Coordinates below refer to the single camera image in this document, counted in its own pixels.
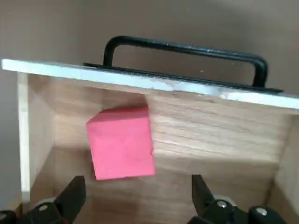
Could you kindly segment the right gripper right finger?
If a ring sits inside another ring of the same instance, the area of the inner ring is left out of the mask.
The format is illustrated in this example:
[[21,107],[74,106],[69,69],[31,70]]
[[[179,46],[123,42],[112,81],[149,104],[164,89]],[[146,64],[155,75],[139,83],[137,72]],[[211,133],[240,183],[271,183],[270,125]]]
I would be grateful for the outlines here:
[[192,224],[280,224],[278,212],[265,206],[239,209],[225,198],[215,198],[201,175],[192,175],[192,202],[197,216]]

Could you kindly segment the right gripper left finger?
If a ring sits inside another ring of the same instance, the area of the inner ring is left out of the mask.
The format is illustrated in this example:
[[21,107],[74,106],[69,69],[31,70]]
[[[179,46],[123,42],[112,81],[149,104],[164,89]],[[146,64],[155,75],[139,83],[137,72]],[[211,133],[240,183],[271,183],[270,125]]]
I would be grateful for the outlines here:
[[39,202],[25,214],[18,216],[12,210],[2,210],[0,222],[2,224],[72,224],[85,202],[85,177],[76,176],[56,198]]

